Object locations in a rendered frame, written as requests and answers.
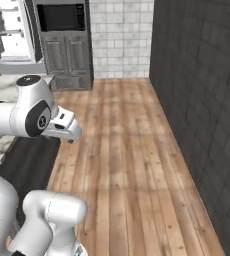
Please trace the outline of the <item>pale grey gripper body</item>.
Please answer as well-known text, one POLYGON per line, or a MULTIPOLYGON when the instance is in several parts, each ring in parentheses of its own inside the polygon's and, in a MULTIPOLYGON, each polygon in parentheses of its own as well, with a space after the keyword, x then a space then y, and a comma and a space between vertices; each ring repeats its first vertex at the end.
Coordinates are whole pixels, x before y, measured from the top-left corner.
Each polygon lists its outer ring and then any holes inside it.
POLYGON ((42 134, 50 137, 64 138, 68 141, 76 141, 81 138, 82 128, 76 119, 71 120, 68 124, 50 122, 42 134))

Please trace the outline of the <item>dark grey tall cupboard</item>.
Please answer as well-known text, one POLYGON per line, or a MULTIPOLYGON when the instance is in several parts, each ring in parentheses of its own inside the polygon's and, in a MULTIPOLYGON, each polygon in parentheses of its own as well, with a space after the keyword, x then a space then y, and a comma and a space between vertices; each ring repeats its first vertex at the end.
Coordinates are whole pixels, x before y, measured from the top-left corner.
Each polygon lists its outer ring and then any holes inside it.
POLYGON ((91 90, 94 82, 89 0, 34 0, 44 63, 56 90, 91 90), (84 5, 84 31, 42 32, 38 4, 84 5))

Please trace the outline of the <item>white open fridge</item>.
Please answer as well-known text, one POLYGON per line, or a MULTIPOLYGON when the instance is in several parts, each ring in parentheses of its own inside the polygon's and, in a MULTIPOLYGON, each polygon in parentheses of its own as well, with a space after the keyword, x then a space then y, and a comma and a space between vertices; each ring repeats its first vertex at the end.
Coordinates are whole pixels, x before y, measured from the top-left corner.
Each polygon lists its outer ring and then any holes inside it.
POLYGON ((33 0, 0 0, 0 75, 46 73, 33 0))

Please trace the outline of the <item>black built-in microwave oven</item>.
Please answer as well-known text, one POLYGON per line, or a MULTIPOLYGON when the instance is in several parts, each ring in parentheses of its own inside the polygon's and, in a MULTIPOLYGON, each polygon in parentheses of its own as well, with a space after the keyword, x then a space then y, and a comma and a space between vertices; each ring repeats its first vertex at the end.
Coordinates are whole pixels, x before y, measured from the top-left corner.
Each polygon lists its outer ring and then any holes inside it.
POLYGON ((38 4, 40 28, 42 32, 84 31, 84 5, 77 4, 38 4))

